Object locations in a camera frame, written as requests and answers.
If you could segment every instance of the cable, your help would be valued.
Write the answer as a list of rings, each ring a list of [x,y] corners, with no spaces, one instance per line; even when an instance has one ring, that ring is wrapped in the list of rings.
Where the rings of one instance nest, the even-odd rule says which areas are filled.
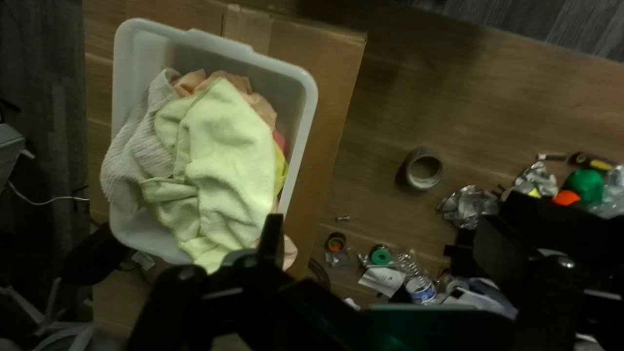
[[[19,194],[18,188],[8,182],[8,188],[16,194],[16,198],[19,198],[23,204],[29,204],[33,207],[47,207],[47,206],[53,206],[57,202],[76,202],[76,204],[90,204],[90,200],[86,198],[68,198],[68,196],[62,196],[62,198],[51,198],[47,202],[31,202],[27,196]]]

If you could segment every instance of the cloth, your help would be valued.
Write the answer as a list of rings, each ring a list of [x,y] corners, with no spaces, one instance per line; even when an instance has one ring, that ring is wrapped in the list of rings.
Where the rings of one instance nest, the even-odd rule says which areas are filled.
[[[123,213],[136,213],[142,207],[138,184],[148,178],[168,178],[174,159],[154,135],[154,114],[177,100],[172,81],[174,71],[162,71],[150,85],[146,112],[133,112],[101,163],[99,184],[109,206]]]
[[[273,129],[224,77],[154,118],[174,155],[172,178],[142,180],[154,217],[209,274],[228,252],[255,248],[279,182]]]

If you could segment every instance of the white laundry basket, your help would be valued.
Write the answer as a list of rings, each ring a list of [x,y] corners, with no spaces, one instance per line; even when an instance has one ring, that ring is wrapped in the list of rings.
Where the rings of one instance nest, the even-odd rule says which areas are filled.
[[[279,202],[287,215],[316,112],[318,89],[300,67],[253,53],[252,48],[199,30],[175,30],[148,20],[127,20],[115,34],[113,59],[113,137],[136,108],[162,69],[191,73],[228,71],[248,77],[257,94],[277,112],[277,131],[287,139],[289,174]],[[189,264],[174,235],[160,227],[148,209],[138,215],[111,207],[111,231],[129,248],[158,256],[170,264]]]

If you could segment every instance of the laundry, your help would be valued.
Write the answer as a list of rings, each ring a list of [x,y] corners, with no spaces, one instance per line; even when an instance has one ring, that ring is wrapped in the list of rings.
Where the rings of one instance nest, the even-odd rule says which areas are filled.
[[[228,252],[255,248],[285,184],[285,139],[271,104],[244,77],[162,71],[146,114],[129,118],[101,167],[113,207],[154,221],[209,274]],[[285,268],[296,258],[285,239]]]

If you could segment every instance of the yellow towel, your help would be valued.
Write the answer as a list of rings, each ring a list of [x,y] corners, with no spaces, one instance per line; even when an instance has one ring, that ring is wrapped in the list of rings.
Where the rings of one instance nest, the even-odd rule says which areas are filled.
[[[174,176],[142,182],[142,198],[179,248],[213,274],[228,252],[257,245],[285,159],[271,128],[226,79],[164,106],[154,131],[174,155]]]

